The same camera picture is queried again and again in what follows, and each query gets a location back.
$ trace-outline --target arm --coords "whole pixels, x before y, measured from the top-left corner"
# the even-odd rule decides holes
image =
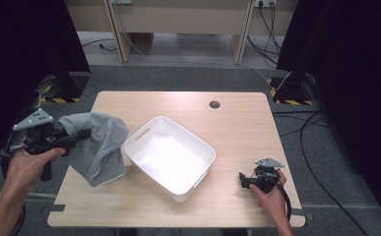
[[[54,148],[39,155],[30,155],[23,149],[15,151],[5,184],[0,191],[0,236],[11,234],[21,215],[25,199],[34,189],[43,166],[64,152],[63,148]]]
[[[278,169],[280,181],[284,185],[286,177],[283,172]],[[274,187],[269,194],[264,194],[257,186],[251,184],[249,188],[258,196],[260,203],[258,207],[263,207],[274,220],[280,236],[294,235],[291,225],[286,217],[286,203],[282,193],[277,187]]]

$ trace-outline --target carpeted floor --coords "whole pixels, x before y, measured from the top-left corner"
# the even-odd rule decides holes
[[[192,67],[91,66],[92,73],[77,103],[42,103],[41,108],[56,119],[62,115],[89,112],[102,90],[194,90],[257,91],[267,95],[281,135],[294,183],[306,214],[306,225],[296,235],[361,235],[351,219],[339,209],[313,178],[301,147],[315,176],[327,191],[357,220],[368,235],[381,235],[381,208],[363,179],[349,166],[342,142],[336,138],[330,119],[320,112],[314,123],[300,128],[318,105],[281,105],[272,101],[267,82],[251,69]],[[285,72],[262,70],[265,78]],[[52,228],[47,225],[49,208],[67,170],[66,160],[53,164],[53,179],[39,182],[35,198],[27,201],[27,219],[20,235],[112,235],[111,229]],[[0,169],[0,188],[3,178]],[[275,229],[253,229],[252,235],[277,235]]]

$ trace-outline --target gray towel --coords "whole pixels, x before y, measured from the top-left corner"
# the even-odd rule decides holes
[[[103,184],[125,173],[120,146],[125,142],[129,130],[121,119],[91,112],[63,116],[59,122],[68,135],[91,129],[92,136],[79,141],[68,155],[70,165],[91,186]]]

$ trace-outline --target desk leg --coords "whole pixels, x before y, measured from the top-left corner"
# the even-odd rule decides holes
[[[120,22],[118,21],[115,6],[113,6],[113,4],[111,4],[109,1],[110,0],[103,0],[107,16],[109,17],[113,38],[116,43],[117,54],[119,56],[120,62],[126,63],[128,62],[132,48],[132,43],[129,41],[132,40],[131,33],[123,33]]]
[[[252,12],[254,9],[254,2],[247,0],[246,11],[244,21],[242,23],[241,34],[231,35],[230,44],[232,45],[233,61],[236,65],[239,65],[242,61],[243,50],[245,49],[246,36],[249,31],[249,25],[251,24]]]

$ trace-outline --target white basket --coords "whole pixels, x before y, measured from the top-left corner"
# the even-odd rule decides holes
[[[209,145],[163,116],[129,138],[124,150],[142,172],[179,203],[190,197],[216,157]]]

